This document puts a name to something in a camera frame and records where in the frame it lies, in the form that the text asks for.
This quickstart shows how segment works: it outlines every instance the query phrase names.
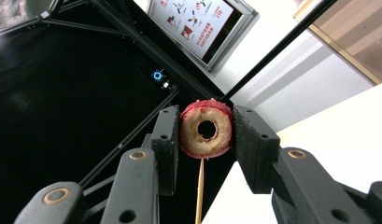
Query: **sign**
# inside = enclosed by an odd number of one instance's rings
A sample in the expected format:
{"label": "sign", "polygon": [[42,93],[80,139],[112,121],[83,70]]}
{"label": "sign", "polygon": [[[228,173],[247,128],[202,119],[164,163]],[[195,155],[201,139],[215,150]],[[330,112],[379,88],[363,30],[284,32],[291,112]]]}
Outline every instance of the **sign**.
{"label": "sign", "polygon": [[202,59],[233,8],[223,0],[152,0],[149,16]]}

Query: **wooden skewer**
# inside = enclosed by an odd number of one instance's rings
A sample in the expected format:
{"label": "wooden skewer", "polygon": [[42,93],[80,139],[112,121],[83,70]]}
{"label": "wooden skewer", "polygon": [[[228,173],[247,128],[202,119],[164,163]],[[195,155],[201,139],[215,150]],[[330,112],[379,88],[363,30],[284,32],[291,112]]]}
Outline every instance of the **wooden skewer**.
{"label": "wooden skewer", "polygon": [[200,160],[199,183],[197,185],[197,204],[195,224],[202,223],[203,190],[205,187],[205,160]]}

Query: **brass screw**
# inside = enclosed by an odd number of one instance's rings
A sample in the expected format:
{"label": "brass screw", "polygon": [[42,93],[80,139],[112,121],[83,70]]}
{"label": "brass screw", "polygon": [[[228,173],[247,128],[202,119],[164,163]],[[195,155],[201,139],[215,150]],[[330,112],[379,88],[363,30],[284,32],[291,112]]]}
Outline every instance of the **brass screw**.
{"label": "brass screw", "polygon": [[69,198],[70,195],[71,195],[71,189],[68,189],[68,188],[54,189],[45,195],[45,197],[43,198],[43,203],[47,205],[60,203],[64,201],[65,199]]}
{"label": "brass screw", "polygon": [[147,153],[143,151],[136,151],[130,154],[130,159],[139,161],[139,160],[144,160],[147,157]]}
{"label": "brass screw", "polygon": [[293,157],[294,159],[304,159],[306,158],[306,154],[304,154],[300,150],[291,150],[289,151],[289,155]]}

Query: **wooden panel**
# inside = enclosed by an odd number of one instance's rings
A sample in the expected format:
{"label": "wooden panel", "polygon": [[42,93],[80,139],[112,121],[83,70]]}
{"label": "wooden panel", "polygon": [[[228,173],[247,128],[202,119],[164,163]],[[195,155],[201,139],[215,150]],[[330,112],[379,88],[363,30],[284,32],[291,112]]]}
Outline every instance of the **wooden panel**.
{"label": "wooden panel", "polygon": [[336,52],[338,52],[342,57],[348,60],[353,66],[359,69],[364,75],[366,75],[374,84],[382,83],[382,77],[378,77],[375,75],[373,71],[371,71],[370,67],[366,66],[363,63],[360,63],[356,58],[347,53],[341,46],[339,46],[335,41],[333,41],[329,36],[327,36],[324,32],[322,32],[316,25],[312,24],[309,26],[309,29],[313,31],[319,38],[321,38],[324,42],[331,46]]}
{"label": "wooden panel", "polygon": [[315,25],[354,56],[382,37],[382,0],[341,0]]}
{"label": "wooden panel", "polygon": [[322,0],[304,0],[298,6],[297,11],[293,15],[296,21],[301,21],[309,14]]}
{"label": "wooden panel", "polygon": [[368,70],[382,80],[382,40],[358,53],[355,58]]}

